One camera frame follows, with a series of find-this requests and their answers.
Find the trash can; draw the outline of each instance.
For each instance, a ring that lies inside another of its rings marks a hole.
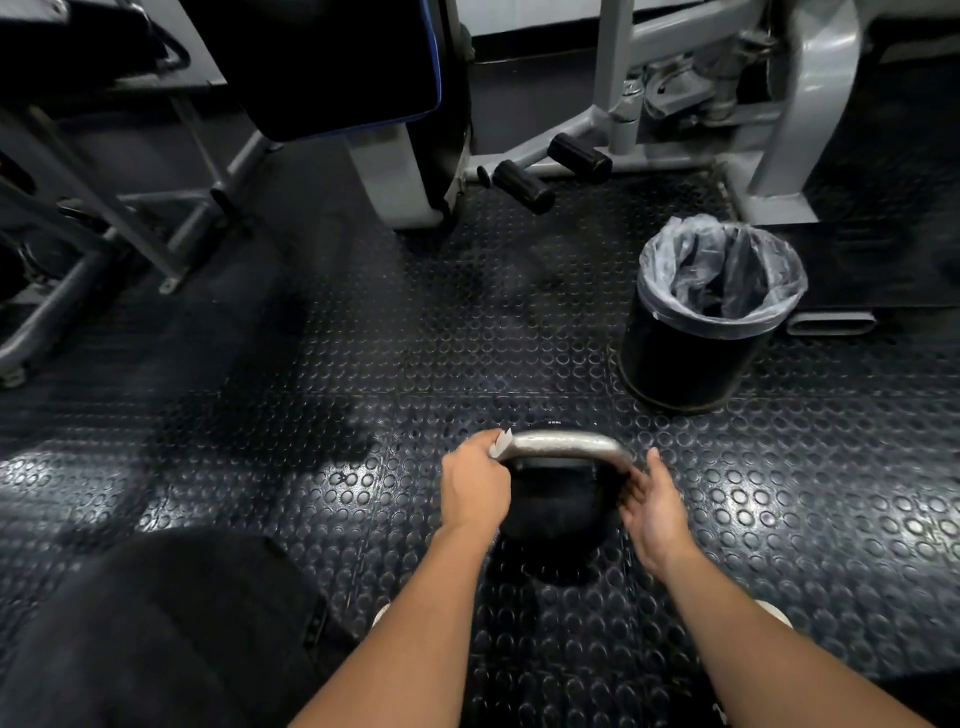
[[[800,257],[770,232],[671,218],[640,254],[620,346],[624,384],[667,410],[722,406],[805,291]]]

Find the trash bag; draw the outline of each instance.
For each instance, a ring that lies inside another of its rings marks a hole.
[[[804,266],[788,243],[710,215],[670,218],[643,248],[636,279],[654,318],[715,339],[776,328],[806,286]]]

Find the kettlebell handle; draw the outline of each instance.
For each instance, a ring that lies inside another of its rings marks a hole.
[[[516,435],[508,429],[490,446],[490,457],[498,463],[517,457],[603,460],[621,473],[634,465],[631,454],[612,437],[575,429],[532,429]]]

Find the bare arm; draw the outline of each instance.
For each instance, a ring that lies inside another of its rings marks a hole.
[[[821,647],[767,614],[697,548],[656,449],[620,508],[644,568],[667,587],[737,728],[929,726]]]
[[[510,473],[487,455],[499,432],[474,435],[444,458],[443,525],[420,567],[291,728],[453,728],[460,722],[473,595],[510,506]]]

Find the black handle grip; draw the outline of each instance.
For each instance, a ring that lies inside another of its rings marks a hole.
[[[493,184],[537,215],[548,212],[557,199],[556,193],[539,177],[530,174],[510,159],[496,165],[491,180]]]
[[[613,171],[613,160],[597,152],[570,134],[559,133],[553,137],[546,150],[548,157],[558,161],[579,179],[599,184],[606,182]]]

